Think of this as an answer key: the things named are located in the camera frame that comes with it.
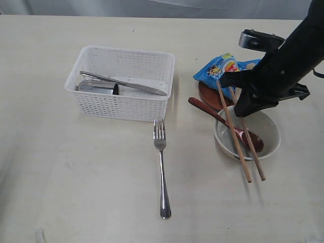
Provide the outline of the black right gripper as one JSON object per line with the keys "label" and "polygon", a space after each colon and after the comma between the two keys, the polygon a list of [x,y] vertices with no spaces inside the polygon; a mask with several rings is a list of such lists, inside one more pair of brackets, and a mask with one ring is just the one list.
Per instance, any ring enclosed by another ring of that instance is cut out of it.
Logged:
{"label": "black right gripper", "polygon": [[310,92],[299,81],[309,72],[310,50],[280,49],[265,55],[252,70],[225,72],[220,84],[222,88],[242,89],[234,112],[237,117],[246,117],[276,107],[283,100],[305,99]]}

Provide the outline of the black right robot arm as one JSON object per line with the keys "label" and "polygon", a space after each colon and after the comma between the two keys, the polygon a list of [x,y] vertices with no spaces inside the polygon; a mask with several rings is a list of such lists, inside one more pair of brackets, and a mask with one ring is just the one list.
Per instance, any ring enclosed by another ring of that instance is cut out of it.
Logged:
{"label": "black right robot arm", "polygon": [[323,1],[311,2],[306,18],[288,38],[246,29],[239,46],[265,55],[252,69],[220,78],[223,88],[241,89],[236,116],[276,107],[283,100],[304,100],[310,92],[299,81],[323,61]]}

